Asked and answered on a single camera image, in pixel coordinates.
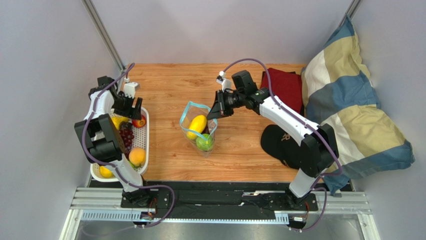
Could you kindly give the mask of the purple grape bunch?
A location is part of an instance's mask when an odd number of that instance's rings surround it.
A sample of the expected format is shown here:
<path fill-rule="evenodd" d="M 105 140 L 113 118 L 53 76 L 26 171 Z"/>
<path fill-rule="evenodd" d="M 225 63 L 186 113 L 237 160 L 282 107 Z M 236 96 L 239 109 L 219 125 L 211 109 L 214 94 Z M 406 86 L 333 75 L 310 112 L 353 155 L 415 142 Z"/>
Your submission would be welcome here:
<path fill-rule="evenodd" d="M 129 158 L 129 154 L 133 148 L 133 140 L 135 138 L 133 124 L 130 122 L 122 122 L 119 125 L 118 132 L 124 143 L 124 155 L 126 158 Z"/>

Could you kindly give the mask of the clear zip top bag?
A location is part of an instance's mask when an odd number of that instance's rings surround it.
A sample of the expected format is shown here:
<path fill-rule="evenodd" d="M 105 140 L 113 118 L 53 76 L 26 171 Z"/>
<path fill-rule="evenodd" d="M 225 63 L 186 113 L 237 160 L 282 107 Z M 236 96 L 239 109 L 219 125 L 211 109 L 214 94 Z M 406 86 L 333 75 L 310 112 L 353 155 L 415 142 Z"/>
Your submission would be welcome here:
<path fill-rule="evenodd" d="M 216 119 L 207 119 L 210 110 L 211 108 L 204 104 L 189 101 L 179 120 L 185 139 L 205 158 L 213 151 L 218 128 Z"/>

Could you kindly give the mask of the green apple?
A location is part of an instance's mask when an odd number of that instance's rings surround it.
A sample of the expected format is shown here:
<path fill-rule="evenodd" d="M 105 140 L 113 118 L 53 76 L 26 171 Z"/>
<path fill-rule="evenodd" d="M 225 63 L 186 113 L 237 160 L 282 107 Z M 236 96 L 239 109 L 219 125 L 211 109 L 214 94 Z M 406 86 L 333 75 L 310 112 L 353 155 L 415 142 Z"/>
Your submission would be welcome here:
<path fill-rule="evenodd" d="M 199 136 L 196 138 L 195 144 L 199 150 L 208 152 L 213 149 L 214 138 L 211 135 L 204 133 L 202 134 L 202 137 Z"/>

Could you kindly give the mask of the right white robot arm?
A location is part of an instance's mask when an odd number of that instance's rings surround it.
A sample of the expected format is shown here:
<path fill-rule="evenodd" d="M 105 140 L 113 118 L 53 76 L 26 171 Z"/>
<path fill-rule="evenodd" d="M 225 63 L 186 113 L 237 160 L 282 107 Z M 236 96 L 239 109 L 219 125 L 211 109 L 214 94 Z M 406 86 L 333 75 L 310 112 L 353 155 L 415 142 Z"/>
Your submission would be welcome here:
<path fill-rule="evenodd" d="M 319 125 L 302 117 L 285 105 L 269 88 L 257 88 L 246 70 L 225 78 L 221 71 L 216 78 L 221 89 L 216 91 L 214 104 L 207 115 L 208 120 L 230 117 L 234 110 L 246 107 L 271 120 L 296 142 L 301 150 L 300 167 L 289 185 L 289 195 L 294 199 L 304 198 L 314 183 L 333 163 L 338 162 L 338 148 L 334 129 Z"/>

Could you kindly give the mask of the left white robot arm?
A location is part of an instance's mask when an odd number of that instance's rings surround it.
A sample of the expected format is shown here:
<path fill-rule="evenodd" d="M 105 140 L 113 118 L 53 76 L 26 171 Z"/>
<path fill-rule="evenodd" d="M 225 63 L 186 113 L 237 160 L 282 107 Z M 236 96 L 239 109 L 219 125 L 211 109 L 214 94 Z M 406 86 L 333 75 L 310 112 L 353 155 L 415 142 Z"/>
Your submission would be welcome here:
<path fill-rule="evenodd" d="M 146 207 L 152 194 L 146 181 L 127 159 L 125 141 L 113 123 L 111 113 L 130 120 L 142 119 L 142 98 L 135 97 L 139 84 L 128 82 L 120 90 L 117 80 L 108 76 L 97 79 L 91 88 L 89 111 L 84 120 L 75 123 L 74 130 L 90 163 L 97 163 L 112 172 L 123 187 L 122 197 L 132 205 Z"/>

